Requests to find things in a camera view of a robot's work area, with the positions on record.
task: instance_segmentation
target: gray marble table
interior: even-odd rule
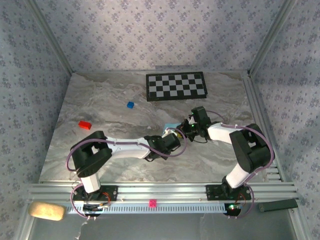
[[[161,135],[165,123],[181,122],[197,106],[219,112],[229,124],[253,122],[239,73],[205,72],[206,99],[153,102],[146,101],[146,73],[149,72],[72,75],[40,181],[76,180],[76,174],[65,168],[66,156],[71,146],[97,130],[103,130],[106,136],[126,139]],[[133,109],[127,108],[128,101],[134,102]],[[213,121],[221,120],[213,114],[210,117]],[[92,123],[91,130],[78,127],[81,120]],[[233,148],[226,143],[188,142],[185,153],[179,157],[153,162],[119,158],[108,161],[99,176],[103,182],[220,182],[236,163]],[[253,179],[263,180],[263,175]]]

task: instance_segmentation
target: patterned wallpaper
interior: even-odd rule
[[[319,23],[319,1],[298,1],[254,79],[283,167],[320,240]]]
[[[0,1],[0,240],[36,183],[69,77],[22,1]]]
[[[248,69],[283,0],[36,0],[75,72]]]

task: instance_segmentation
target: black mount plate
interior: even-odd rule
[[[239,200],[243,200],[243,197],[239,194],[243,194],[246,200],[251,200],[251,194],[249,188],[246,186],[241,186],[231,192],[228,196],[225,196],[221,185],[206,185],[205,186],[206,199],[208,201],[223,201],[232,200],[236,201],[239,196]]]
[[[102,185],[100,190],[87,193],[83,186],[79,187],[73,194],[73,201],[98,201],[98,202],[107,202],[108,197],[102,193],[107,193],[111,201],[116,201],[118,196],[118,186],[114,185]]]

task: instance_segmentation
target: blue cube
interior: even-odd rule
[[[128,102],[128,104],[126,105],[128,108],[133,109],[134,108],[135,103],[130,101]]]

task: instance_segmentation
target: black and white checkerboard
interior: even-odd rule
[[[205,99],[207,88],[202,71],[146,75],[146,100]]]

